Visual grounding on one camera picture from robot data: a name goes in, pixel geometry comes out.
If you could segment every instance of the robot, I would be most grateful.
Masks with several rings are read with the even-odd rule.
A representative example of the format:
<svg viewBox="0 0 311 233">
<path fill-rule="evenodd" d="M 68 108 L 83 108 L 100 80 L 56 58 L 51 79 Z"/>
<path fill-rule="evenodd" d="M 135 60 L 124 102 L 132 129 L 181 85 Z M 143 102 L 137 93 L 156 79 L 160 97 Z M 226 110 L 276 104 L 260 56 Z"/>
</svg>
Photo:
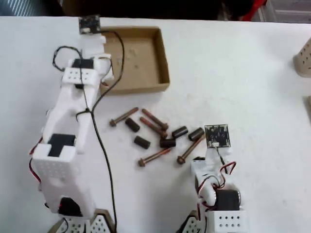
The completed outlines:
<svg viewBox="0 0 311 233">
<path fill-rule="evenodd" d="M 232 172 L 236 162 L 226 163 L 231 153 L 227 125 L 206 125 L 207 152 L 191 162 L 198 195 L 192 211 L 178 233 L 247 233 L 247 215 Z"/>
<path fill-rule="evenodd" d="M 39 191 L 46 200 L 45 206 L 64 220 L 54 231 L 56 233 L 84 230 L 88 233 L 95 225 L 97 232 L 112 232 L 110 216 L 106 212 L 99 214 L 95 209 L 78 160 L 78 155 L 85 153 L 87 132 L 92 126 L 91 115 L 86 109 L 94 106 L 100 85 L 114 79 L 111 55 L 104 52 L 105 37 L 98 33 L 101 30 L 99 22 L 98 16 L 79 19 L 83 56 L 69 60 L 66 68 L 59 69 L 64 73 L 58 100 L 47 112 L 42 137 L 29 153 L 29 167 L 39 181 Z M 56 133 L 57 124 L 66 115 L 78 121 L 77 134 Z M 91 224 L 94 213 L 98 214 Z"/>
<path fill-rule="evenodd" d="M 86 110 L 94 106 L 100 85 L 114 79 L 111 55 L 104 52 L 105 37 L 99 33 L 98 16 L 80 18 L 79 27 L 83 56 L 71 59 L 66 68 L 59 69 L 64 71 L 60 94 L 54 108 L 47 113 L 41 139 L 29 153 L 29 167 L 39 181 L 46 207 L 63 219 L 51 233 L 109 233 L 113 232 L 112 220 L 108 212 L 95 209 L 78 155 L 85 153 L 86 135 L 92 124 L 90 112 Z M 57 133 L 57 124 L 68 114 L 79 123 L 77 134 Z M 224 159 L 231 148 L 228 126 L 206 125 L 205 132 L 206 156 L 191 162 L 197 210 L 177 232 L 246 233 L 246 211 L 231 175 L 236 162 Z"/>
</svg>

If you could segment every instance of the cardboard tray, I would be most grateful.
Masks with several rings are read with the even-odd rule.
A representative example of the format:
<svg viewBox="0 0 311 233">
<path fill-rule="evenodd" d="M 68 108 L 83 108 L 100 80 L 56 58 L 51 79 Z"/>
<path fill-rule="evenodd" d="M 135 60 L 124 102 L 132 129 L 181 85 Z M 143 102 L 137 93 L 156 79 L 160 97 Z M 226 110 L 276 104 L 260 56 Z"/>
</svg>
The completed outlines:
<svg viewBox="0 0 311 233">
<path fill-rule="evenodd" d="M 161 30 L 158 27 L 112 27 L 123 39 L 125 48 L 124 71 L 121 81 L 109 94 L 150 93 L 165 91 L 170 85 Z M 122 49 L 119 40 L 112 34 L 105 34 L 105 52 L 112 56 L 115 80 L 122 63 Z"/>
</svg>

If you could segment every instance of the black cable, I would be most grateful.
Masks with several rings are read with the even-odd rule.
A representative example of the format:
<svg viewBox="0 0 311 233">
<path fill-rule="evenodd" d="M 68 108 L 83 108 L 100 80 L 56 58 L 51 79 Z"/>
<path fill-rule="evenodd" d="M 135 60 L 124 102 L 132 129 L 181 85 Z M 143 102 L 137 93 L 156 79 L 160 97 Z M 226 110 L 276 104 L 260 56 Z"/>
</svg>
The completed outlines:
<svg viewBox="0 0 311 233">
<path fill-rule="evenodd" d="M 62 50 L 62 49 L 70 49 L 70 50 L 76 51 L 76 52 L 78 53 L 79 58 L 80 58 L 79 69 L 80 69 L 81 85 L 84 86 L 84 84 L 83 84 L 83 79 L 82 79 L 82 68 L 81 68 L 83 56 L 82 56 L 81 52 L 80 52 L 77 48 L 71 47 L 71 46 L 66 46 L 66 45 L 63 45 L 63 46 L 58 47 L 57 50 L 55 50 L 55 52 L 54 52 L 52 65 L 53 65 L 56 69 L 58 69 L 59 71 L 62 71 L 62 72 L 65 71 L 65 68 L 60 68 L 60 67 L 56 64 L 56 62 L 55 62 L 58 52 L 59 52 L 60 50 Z M 82 90 L 83 90 L 84 100 L 85 100 L 85 102 L 86 102 L 86 109 L 88 109 L 87 100 L 86 100 L 86 92 L 85 92 L 84 88 L 82 88 Z"/>
<path fill-rule="evenodd" d="M 216 179 L 216 181 L 217 181 L 217 183 L 218 183 L 218 187 L 220 187 L 220 182 L 219 182 L 219 180 L 218 180 L 218 178 L 216 177 L 216 176 L 214 176 L 214 175 L 209 175 L 209 176 L 207 176 L 206 177 L 206 179 L 209 179 L 209 178 L 211 178 L 211 177 L 214 177 L 215 179 Z"/>
<path fill-rule="evenodd" d="M 215 150 L 217 151 L 217 153 L 218 153 L 218 155 L 219 155 L 219 157 L 220 157 L 220 161 L 222 162 L 223 165 L 225 165 L 224 159 L 223 159 L 223 157 L 220 155 L 219 150 L 218 150 L 218 147 L 214 147 L 214 148 L 215 148 Z"/>
<path fill-rule="evenodd" d="M 68 228 L 69 228 L 69 224 L 68 224 L 67 219 L 63 218 L 63 220 L 66 222 L 66 229 L 65 229 L 63 232 L 61 232 L 61 233 L 67 232 L 67 231 L 68 231 Z"/>
<path fill-rule="evenodd" d="M 113 207 L 113 214 L 114 214 L 114 221 L 115 221 L 114 232 L 116 233 L 116 232 L 117 232 L 117 223 L 118 223 L 118 222 L 117 222 L 117 213 L 116 213 L 114 189 L 113 189 L 112 172 L 111 172 L 110 162 L 109 162 L 109 159 L 108 159 L 108 155 L 107 155 L 106 149 L 105 149 L 105 147 L 104 147 L 104 144 L 103 144 L 103 142 L 102 142 L 102 139 L 101 139 L 101 137 L 100 137 L 100 134 L 99 134 L 99 131 L 98 131 L 98 128 L 97 128 L 97 124 L 96 124 L 96 120 L 95 120 L 95 116 L 94 116 L 94 111 L 95 111 L 95 109 L 96 109 L 98 103 L 102 100 L 102 98 L 103 98 L 115 85 L 117 85 L 117 83 L 121 80 L 122 75 L 123 75 L 123 70 L 124 70 L 125 49 L 124 49 L 123 40 L 122 40 L 122 38 L 120 37 L 120 35 L 119 35 L 116 31 L 110 31 L 110 30 L 109 30 L 109 31 L 101 31 L 101 33 L 113 33 L 113 34 L 118 38 L 118 40 L 119 40 L 120 43 L 121 43 L 121 46 L 122 46 L 122 65 L 121 65 L 119 77 L 118 77 L 118 79 L 117 79 L 106 91 L 104 91 L 104 93 L 101 94 L 101 96 L 100 96 L 100 97 L 97 99 L 97 101 L 94 103 L 92 110 L 90 110 L 89 107 L 88 107 L 88 105 L 87 105 L 86 95 L 85 95 L 85 91 L 84 91 L 84 87 L 83 87 L 83 93 L 84 93 L 84 97 L 85 97 L 85 101 L 86 101 L 86 109 L 85 109 L 84 111 L 80 112 L 80 113 L 77 113 L 76 117 L 77 117 L 79 114 L 82 114 L 82 113 L 90 113 L 90 114 L 91 114 L 91 118 L 92 118 L 92 121 L 93 121 L 94 130 L 95 130 L 97 139 L 98 139 L 98 141 L 99 141 L 99 144 L 100 144 L 100 146 L 101 146 L 101 148 L 102 148 L 102 150 L 103 150 L 103 153 L 104 153 L 104 156 L 105 156 L 105 160 L 106 160 L 106 163 L 107 163 L 107 168 L 108 168 L 108 173 L 109 173 L 109 179 L 110 179 L 110 187 L 111 187 L 112 207 Z M 75 47 L 61 46 L 61 47 L 59 47 L 59 48 L 55 51 L 54 57 L 53 57 L 53 66 L 56 67 L 58 70 L 60 70 L 60 71 L 64 71 L 64 70 L 65 70 L 65 68 L 59 68 L 59 66 L 57 66 L 56 63 L 55 63 L 55 59 L 56 59 L 57 53 L 58 53 L 59 50 L 61 50 L 62 48 L 72 49 L 72 50 L 76 51 L 76 52 L 79 54 L 80 59 L 81 59 L 81 60 L 83 59 L 82 54 L 81 54 Z M 80 63 L 80 78 L 81 78 L 81 84 L 83 85 L 81 63 Z"/>
<path fill-rule="evenodd" d="M 93 109 L 92 109 L 92 112 L 95 111 L 95 108 L 97 106 L 97 104 L 101 101 L 101 99 L 115 86 L 118 84 L 118 82 L 121 80 L 122 78 L 122 74 L 123 74 L 123 70 L 124 70 L 124 59 L 125 59 L 125 49 L 124 49 L 124 43 L 123 43 L 123 40 L 122 38 L 120 37 L 120 35 L 116 32 L 116 31 L 110 31 L 110 30 L 107 30 L 107 31 L 101 31 L 101 33 L 113 33 L 117 38 L 118 40 L 120 41 L 121 43 L 121 46 L 122 46 L 122 65 L 121 65 L 121 69 L 120 69 L 120 73 L 119 73 L 119 77 L 118 79 L 104 92 L 102 93 L 102 95 L 98 98 L 98 100 L 95 102 L 94 106 L 93 106 Z"/>
</svg>

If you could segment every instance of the bolt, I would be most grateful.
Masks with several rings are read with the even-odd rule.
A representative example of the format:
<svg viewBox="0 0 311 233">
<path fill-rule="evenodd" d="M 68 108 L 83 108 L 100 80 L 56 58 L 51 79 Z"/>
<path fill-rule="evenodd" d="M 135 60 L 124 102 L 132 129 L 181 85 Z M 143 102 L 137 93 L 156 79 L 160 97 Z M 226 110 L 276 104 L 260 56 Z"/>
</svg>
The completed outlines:
<svg viewBox="0 0 311 233">
<path fill-rule="evenodd" d="M 167 123 L 163 123 L 158 118 L 156 118 L 154 115 L 152 115 L 150 112 L 148 112 L 146 109 L 141 110 L 142 113 L 144 113 L 147 117 L 149 117 L 151 120 L 153 120 L 157 125 L 161 127 L 162 130 L 167 131 L 169 125 Z"/>
<path fill-rule="evenodd" d="M 157 134 L 159 134 L 162 138 L 166 138 L 167 137 L 167 133 L 162 131 L 160 128 L 158 128 L 157 126 L 155 126 L 153 123 L 151 123 L 150 121 L 148 121 L 146 118 L 144 117 L 140 117 L 139 118 L 140 121 L 142 123 L 144 123 L 145 125 L 147 125 L 150 129 L 152 129 L 154 132 L 156 132 Z"/>
<path fill-rule="evenodd" d="M 118 122 L 126 119 L 128 116 L 130 116 L 131 114 L 133 114 L 133 113 L 135 113 L 137 111 L 138 111 L 138 108 L 136 107 L 136 108 L 133 108 L 130 111 L 124 113 L 122 116 L 119 116 L 116 119 L 111 119 L 111 121 L 109 122 L 110 126 L 116 127 Z"/>
<path fill-rule="evenodd" d="M 160 157 L 163 154 L 167 154 L 170 151 L 171 151 L 171 148 L 167 148 L 167 149 L 161 150 L 158 153 L 155 153 L 155 154 L 153 154 L 153 155 L 151 155 L 151 156 L 149 156 L 149 157 L 147 157 L 145 159 L 140 159 L 138 161 L 138 165 L 139 166 L 146 166 L 146 163 L 148 163 L 148 162 L 150 162 L 150 161 Z"/>
<path fill-rule="evenodd" d="M 188 157 L 188 155 L 194 150 L 194 148 L 196 148 L 196 146 L 203 140 L 205 139 L 205 135 L 203 135 L 202 137 L 200 137 L 197 141 L 195 141 L 189 148 L 188 150 L 186 150 L 186 152 L 182 155 L 182 156 L 178 156 L 177 158 L 177 162 L 179 164 L 184 164 L 186 162 L 186 158 Z"/>
</svg>

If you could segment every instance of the circuit board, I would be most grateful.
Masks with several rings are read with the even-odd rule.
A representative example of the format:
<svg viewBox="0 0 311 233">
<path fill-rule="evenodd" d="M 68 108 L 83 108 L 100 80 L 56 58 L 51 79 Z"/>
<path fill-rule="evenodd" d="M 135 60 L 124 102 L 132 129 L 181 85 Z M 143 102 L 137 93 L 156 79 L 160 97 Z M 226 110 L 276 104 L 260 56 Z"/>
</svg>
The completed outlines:
<svg viewBox="0 0 311 233">
<path fill-rule="evenodd" d="M 100 18 L 96 16 L 85 16 L 79 18 L 80 34 L 95 34 L 100 33 L 101 24 Z"/>
<path fill-rule="evenodd" d="M 206 125 L 205 135 L 207 148 L 231 147 L 228 125 Z"/>
</svg>

